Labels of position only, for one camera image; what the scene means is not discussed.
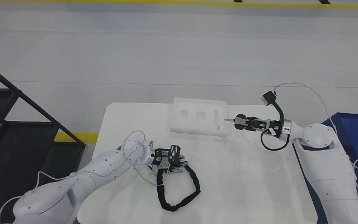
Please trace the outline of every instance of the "tabletop surface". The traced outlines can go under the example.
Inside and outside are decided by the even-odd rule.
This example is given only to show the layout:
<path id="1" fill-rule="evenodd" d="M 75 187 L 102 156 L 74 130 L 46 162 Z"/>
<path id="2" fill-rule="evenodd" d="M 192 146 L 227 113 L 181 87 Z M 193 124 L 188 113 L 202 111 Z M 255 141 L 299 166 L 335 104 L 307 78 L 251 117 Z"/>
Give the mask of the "tabletop surface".
<path id="1" fill-rule="evenodd" d="M 142 130 L 155 148 L 177 144 L 200 181 L 201 194 L 177 212 L 161 208 L 155 186 L 134 169 L 99 188 L 82 204 L 77 218 L 94 223 L 316 223 L 309 196 L 292 146 L 281 151 L 264 149 L 260 132 L 236 130 L 229 136 L 171 133 L 172 104 L 113 103 L 106 113 L 93 158 L 115 150 L 134 130 Z M 229 118 L 237 114 L 278 119 L 272 106 L 228 105 Z M 265 144 L 284 142 L 265 136 Z M 153 183 L 156 177 L 145 166 L 139 171 Z M 171 205 L 195 191 L 189 174 L 170 174 L 166 199 Z"/>

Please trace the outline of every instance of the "black cable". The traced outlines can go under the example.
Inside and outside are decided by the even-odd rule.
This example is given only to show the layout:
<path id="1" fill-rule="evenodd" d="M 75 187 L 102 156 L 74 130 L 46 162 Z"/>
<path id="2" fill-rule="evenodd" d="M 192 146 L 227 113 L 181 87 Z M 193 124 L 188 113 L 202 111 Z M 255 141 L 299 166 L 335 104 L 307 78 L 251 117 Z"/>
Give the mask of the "black cable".
<path id="1" fill-rule="evenodd" d="M 268 131 L 269 131 L 269 129 L 264 130 L 264 131 L 261 133 L 261 137 L 260 137 L 261 144 L 264 146 L 265 149 L 270 150 L 270 151 L 278 151 L 278 150 L 281 150 L 281 149 L 285 148 L 285 147 L 289 144 L 289 142 L 290 142 L 290 135 L 288 134 L 288 135 L 287 135 L 287 140 L 286 140 L 286 143 L 284 144 L 284 146 L 282 146 L 282 147 L 280 147 L 280 148 L 268 148 L 268 147 L 263 143 L 263 140 L 262 140 L 263 135 L 264 135 L 266 132 L 268 132 Z"/>

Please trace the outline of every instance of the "white robotic arm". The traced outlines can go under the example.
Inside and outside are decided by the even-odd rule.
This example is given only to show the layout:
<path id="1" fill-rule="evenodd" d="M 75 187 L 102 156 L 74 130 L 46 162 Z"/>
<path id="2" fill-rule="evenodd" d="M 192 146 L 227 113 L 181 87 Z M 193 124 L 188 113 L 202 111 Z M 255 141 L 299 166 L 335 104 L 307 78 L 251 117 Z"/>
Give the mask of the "white robotic arm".
<path id="1" fill-rule="evenodd" d="M 152 144 L 127 139 L 123 148 L 107 151 L 68 178 L 27 192 L 15 204 L 16 224 L 73 223 L 83 201 L 98 188 L 117 179 L 133 165 L 151 165 Z"/>
<path id="2" fill-rule="evenodd" d="M 312 187 L 311 197 L 319 198 L 318 202 L 313 199 L 318 215 L 317 223 L 357 224 L 357 177 L 337 134 L 331 127 L 323 124 L 311 124 L 302 128 L 294 121 L 283 119 L 283 112 L 275 99 L 272 92 L 263 95 L 265 104 L 273 104 L 278 110 L 279 121 L 260 120 L 243 114 L 226 121 L 234 122 L 239 130 L 262 132 L 261 143 L 268 150 L 281 150 L 292 141 L 308 189 Z M 286 143 L 280 148 L 268 148 L 262 139 L 264 134 Z"/>

